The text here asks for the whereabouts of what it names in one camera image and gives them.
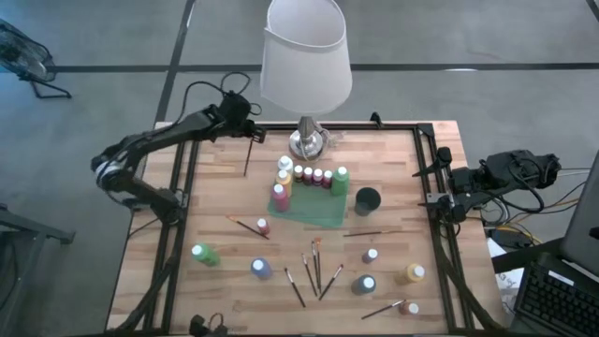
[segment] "lamp base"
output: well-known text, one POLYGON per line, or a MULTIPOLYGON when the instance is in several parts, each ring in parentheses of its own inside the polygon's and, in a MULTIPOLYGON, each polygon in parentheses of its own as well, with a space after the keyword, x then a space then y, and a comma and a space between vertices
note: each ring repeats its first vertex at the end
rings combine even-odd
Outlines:
POLYGON ((324 141, 318 132, 313 132, 308 138, 301 136, 298 130, 289 137, 289 152, 299 160, 316 160, 324 152, 324 141))

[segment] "paint bottle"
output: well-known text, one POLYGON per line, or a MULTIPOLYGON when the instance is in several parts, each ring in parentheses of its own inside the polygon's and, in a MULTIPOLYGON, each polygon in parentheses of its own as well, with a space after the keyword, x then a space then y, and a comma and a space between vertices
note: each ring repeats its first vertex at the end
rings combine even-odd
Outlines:
POLYGON ((260 231, 260 233, 267 235, 270 233, 270 226, 269 223, 266 221, 266 219, 263 218, 259 218, 257 221, 257 225, 258 225, 258 230, 260 231))
POLYGON ((400 313, 402 315, 416 315, 418 311, 420 311, 420 308, 418 308, 418 304, 416 303, 405 301, 400 304, 400 313))
POLYGON ((326 170, 325 174, 322 178, 322 186, 329 189, 332 179, 333 179, 333 172, 326 170))
POLYGON ((204 243, 196 244, 191 249, 191 254, 195 260, 209 267, 217 266, 221 261, 221 258, 218 256, 218 254, 216 254, 211 247, 204 243))
POLYGON ((374 278, 368 274, 360 276, 352 283, 352 292, 354 295, 364 295, 372 293, 376 289, 374 278))
POLYGON ((337 168, 333 174, 330 193, 333 196, 343 196, 349 192, 349 172, 347 168, 337 168))
POLYGON ((277 212, 286 212, 289 209, 289 197, 282 185, 277 183, 272 188, 272 201, 277 212))
POLYGON ((291 197, 291 175, 286 170, 280 170, 277 173, 276 182, 285 189, 287 196, 291 197))
POLYGON ((279 162, 277 163, 277 168, 279 168, 279 170, 287 171, 287 173, 291 175, 293 174, 293 160, 291 160, 291 158, 289 158, 288 156, 284 155, 281 157, 281 159, 279 159, 279 162))
POLYGON ((303 167, 301 165, 297 165, 293 168, 293 178, 296 183, 301 183, 303 181, 303 167))
POLYGON ((312 184, 312 168, 305 168, 303 170, 303 183, 308 186, 312 184))
POLYGON ((267 280, 272 276, 272 269, 270 268, 269 262, 267 262, 262 257, 259 257, 252 261, 250 270, 260 280, 267 280))
POLYGON ((405 270, 400 271, 395 275, 395 282, 398 285, 409 285, 420 282, 424 279, 424 267, 419 264, 412 263, 405 270))
POLYGON ((378 257, 378 251, 376 249, 371 248, 368 251, 366 251, 366 253, 364 253, 364 255, 362 255, 362 262, 371 263, 371 262, 375 261, 377 257, 378 257))
POLYGON ((322 184, 322 169, 317 168, 314 170, 312 175, 312 184, 314 186, 320 186, 322 184))

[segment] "gray floor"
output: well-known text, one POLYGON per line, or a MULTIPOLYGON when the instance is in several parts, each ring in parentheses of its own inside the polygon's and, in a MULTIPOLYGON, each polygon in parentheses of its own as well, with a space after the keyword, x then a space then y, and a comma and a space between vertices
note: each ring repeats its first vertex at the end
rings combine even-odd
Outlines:
MULTIPOLYGON (((198 0, 182 64, 259 64, 267 0, 198 0)), ((343 0, 354 63, 598 62, 599 23, 584 0, 343 0)), ((58 65, 166 65, 183 0, 5 0, 0 18, 51 49, 58 65)), ((167 120, 190 81, 180 74, 167 120)), ((49 242, 27 298, 19 336, 103 329, 129 214, 94 185, 89 160, 122 136, 152 126, 166 74, 60 74, 71 101, 40 101, 0 73, 0 200, 13 212, 77 230, 71 246, 49 242)), ((291 120, 259 97, 262 120, 291 120)), ((348 101, 326 120, 458 120, 473 165, 527 148, 587 167, 599 149, 594 71, 357 72, 348 101)), ((189 109, 217 102, 197 89, 189 109)), ((584 177, 564 177, 551 202, 584 177)), ((522 204, 525 194, 510 196, 522 204)), ((570 213, 527 220, 543 240, 561 236, 570 213)))

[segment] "black keyboard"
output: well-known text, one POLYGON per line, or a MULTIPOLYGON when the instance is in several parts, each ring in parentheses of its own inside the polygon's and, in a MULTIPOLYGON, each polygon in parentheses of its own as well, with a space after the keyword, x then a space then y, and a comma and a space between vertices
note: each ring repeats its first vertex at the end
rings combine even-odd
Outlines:
POLYGON ((599 337, 599 285, 542 255, 524 271, 516 312, 561 335, 599 337))

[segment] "green tray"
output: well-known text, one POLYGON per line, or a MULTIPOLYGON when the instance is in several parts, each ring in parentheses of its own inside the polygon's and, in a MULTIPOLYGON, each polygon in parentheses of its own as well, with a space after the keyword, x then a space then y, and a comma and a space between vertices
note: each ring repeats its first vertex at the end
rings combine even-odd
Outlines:
POLYGON ((327 228, 343 224, 347 195, 333 196, 329 189, 304 183, 293 183, 291 191, 289 210, 277 212, 271 199, 268 207, 270 215, 327 228))

